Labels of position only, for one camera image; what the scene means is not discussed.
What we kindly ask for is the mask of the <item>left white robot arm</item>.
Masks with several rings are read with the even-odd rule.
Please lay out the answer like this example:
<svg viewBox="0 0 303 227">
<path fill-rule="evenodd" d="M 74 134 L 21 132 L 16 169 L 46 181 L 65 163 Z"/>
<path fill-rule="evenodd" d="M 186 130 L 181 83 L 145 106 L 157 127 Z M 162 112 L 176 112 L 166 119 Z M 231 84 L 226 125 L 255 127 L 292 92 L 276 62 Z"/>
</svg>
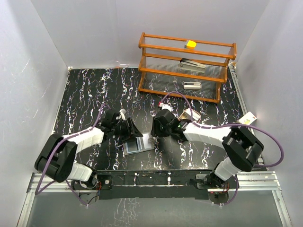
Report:
<svg viewBox="0 0 303 227">
<path fill-rule="evenodd" d="M 135 141 L 142 137 L 132 118 L 125 118 L 123 110 L 118 113 L 106 111 L 105 116 L 93 126 L 71 135 L 52 134 L 35 161 L 35 169 L 58 183 L 65 180 L 81 181 L 88 189 L 94 188 L 98 177 L 94 170 L 84 164 L 75 163 L 81 151 L 101 144 L 109 136 L 118 136 L 122 141 Z"/>
</svg>

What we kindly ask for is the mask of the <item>oval wooden tray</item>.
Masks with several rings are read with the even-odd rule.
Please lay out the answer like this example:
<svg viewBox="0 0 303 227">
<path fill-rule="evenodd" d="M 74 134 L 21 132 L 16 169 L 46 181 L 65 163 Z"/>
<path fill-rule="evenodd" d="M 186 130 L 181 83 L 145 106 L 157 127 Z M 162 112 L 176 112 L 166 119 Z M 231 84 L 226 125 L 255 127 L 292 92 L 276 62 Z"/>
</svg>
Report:
<svg viewBox="0 0 303 227">
<path fill-rule="evenodd" d="M 178 117 L 178 120 L 181 121 L 181 120 L 191 120 L 192 116 L 189 117 L 186 110 L 183 111 L 183 113 Z"/>
</svg>

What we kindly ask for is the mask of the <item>stack of cards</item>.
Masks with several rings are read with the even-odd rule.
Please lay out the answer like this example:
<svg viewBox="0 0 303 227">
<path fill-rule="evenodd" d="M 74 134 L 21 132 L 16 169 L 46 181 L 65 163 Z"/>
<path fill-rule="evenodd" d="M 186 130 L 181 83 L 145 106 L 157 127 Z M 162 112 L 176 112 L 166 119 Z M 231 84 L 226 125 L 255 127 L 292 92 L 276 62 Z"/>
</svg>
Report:
<svg viewBox="0 0 303 227">
<path fill-rule="evenodd" d="M 189 117 L 192 116 L 193 120 L 196 121 L 197 123 L 200 122 L 201 120 L 201 114 L 195 110 L 190 111 L 190 109 L 186 110 L 187 114 Z"/>
</svg>

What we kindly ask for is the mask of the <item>grey card holder wallet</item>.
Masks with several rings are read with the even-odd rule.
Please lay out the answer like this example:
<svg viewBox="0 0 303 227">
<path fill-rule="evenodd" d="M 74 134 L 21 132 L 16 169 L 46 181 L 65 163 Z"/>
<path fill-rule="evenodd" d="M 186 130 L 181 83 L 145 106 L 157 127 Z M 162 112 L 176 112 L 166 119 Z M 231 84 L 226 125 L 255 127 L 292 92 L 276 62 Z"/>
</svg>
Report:
<svg viewBox="0 0 303 227">
<path fill-rule="evenodd" d="M 154 138 L 150 133 L 143 133 L 142 137 L 135 137 L 123 143 L 124 155 L 131 155 L 155 149 Z"/>
</svg>

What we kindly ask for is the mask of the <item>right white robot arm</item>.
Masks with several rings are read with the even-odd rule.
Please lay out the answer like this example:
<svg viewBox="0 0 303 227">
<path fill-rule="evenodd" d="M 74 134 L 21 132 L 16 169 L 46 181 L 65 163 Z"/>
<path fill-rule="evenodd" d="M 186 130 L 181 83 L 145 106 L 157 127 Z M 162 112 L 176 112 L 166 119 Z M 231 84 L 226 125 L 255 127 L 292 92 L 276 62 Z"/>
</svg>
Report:
<svg viewBox="0 0 303 227">
<path fill-rule="evenodd" d="M 152 121 L 153 137 L 172 137 L 180 141 L 198 141 L 222 148 L 227 158 L 216 165 L 214 170 L 197 184 L 221 188 L 228 180 L 241 171 L 250 172 L 263 152 L 264 145 L 245 126 L 207 126 L 205 129 L 190 120 L 178 120 L 168 109 L 160 110 Z"/>
</svg>

